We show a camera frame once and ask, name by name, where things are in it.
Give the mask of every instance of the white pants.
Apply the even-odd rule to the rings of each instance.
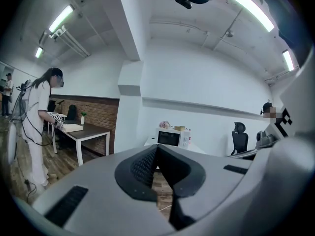
[[[31,153],[31,169],[33,180],[43,186],[48,184],[48,169],[44,165],[42,146],[28,142]]]

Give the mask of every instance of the ceiling light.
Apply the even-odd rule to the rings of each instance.
[[[55,29],[60,25],[60,23],[73,11],[71,5],[68,5],[62,13],[59,14],[59,16],[54,20],[54,22],[49,27],[49,30],[51,32],[54,32]]]
[[[35,57],[36,57],[36,58],[39,58],[39,56],[40,56],[40,54],[41,54],[42,51],[43,51],[43,49],[39,47],[39,48],[37,49],[37,52],[36,52],[36,54],[35,54]]]
[[[294,70],[293,62],[292,62],[292,59],[291,59],[289,51],[285,50],[282,54],[284,56],[284,59],[286,61],[287,66],[289,68],[289,71]]]
[[[271,31],[274,28],[274,25],[266,16],[265,13],[252,1],[252,0],[236,0],[242,6],[244,6],[247,10],[250,11],[267,29],[267,31]]]

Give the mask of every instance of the table leg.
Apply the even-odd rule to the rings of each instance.
[[[106,135],[106,155],[109,155],[109,134]]]
[[[56,148],[56,136],[54,133],[55,127],[51,125],[51,134],[53,136],[53,147],[54,147],[54,153],[57,154],[57,148]]]
[[[78,163],[79,166],[83,164],[83,159],[82,159],[82,150],[81,150],[81,141],[76,140],[75,141],[76,147],[77,147],[77,157],[78,157]]]

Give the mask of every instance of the black camera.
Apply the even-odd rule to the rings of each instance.
[[[186,9],[191,9],[191,2],[189,0],[175,0],[177,3],[185,7]]]

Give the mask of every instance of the brick wall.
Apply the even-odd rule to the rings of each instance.
[[[116,129],[116,119],[118,111],[118,99],[107,99],[85,96],[67,96],[67,95],[51,95],[51,100],[56,101],[55,112],[67,115],[70,105],[75,105],[77,108],[76,120],[81,120],[81,112],[87,113],[85,122],[110,129],[109,153],[114,153],[114,139]],[[106,137],[83,141],[82,145],[105,155]]]

